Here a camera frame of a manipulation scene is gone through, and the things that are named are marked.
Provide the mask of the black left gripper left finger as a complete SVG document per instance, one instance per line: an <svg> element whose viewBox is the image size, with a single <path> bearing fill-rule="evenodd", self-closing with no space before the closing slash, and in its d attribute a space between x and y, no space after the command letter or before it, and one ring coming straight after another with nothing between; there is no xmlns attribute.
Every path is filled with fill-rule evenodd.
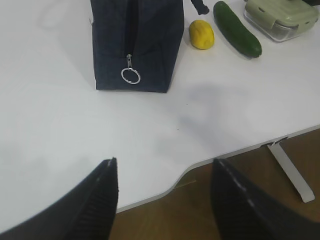
<svg viewBox="0 0 320 240"><path fill-rule="evenodd" d="M103 160L57 202L1 233L2 240L107 240L118 204L116 158Z"/></svg>

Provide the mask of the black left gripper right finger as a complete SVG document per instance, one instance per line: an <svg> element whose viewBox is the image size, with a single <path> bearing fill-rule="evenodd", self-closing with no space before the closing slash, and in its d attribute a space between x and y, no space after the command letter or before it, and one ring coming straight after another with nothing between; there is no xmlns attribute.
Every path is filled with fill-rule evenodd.
<svg viewBox="0 0 320 240"><path fill-rule="evenodd" d="M319 222L287 208L225 159L214 159L210 201L223 240L318 240Z"/></svg>

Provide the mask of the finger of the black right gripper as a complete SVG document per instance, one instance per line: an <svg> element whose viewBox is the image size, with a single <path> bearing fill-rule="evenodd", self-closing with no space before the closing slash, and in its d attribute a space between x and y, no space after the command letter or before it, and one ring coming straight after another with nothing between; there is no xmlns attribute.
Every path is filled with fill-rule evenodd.
<svg viewBox="0 0 320 240"><path fill-rule="evenodd" d="M207 15L210 12L208 6L204 4L203 0L191 0L191 3L198 15Z"/></svg>

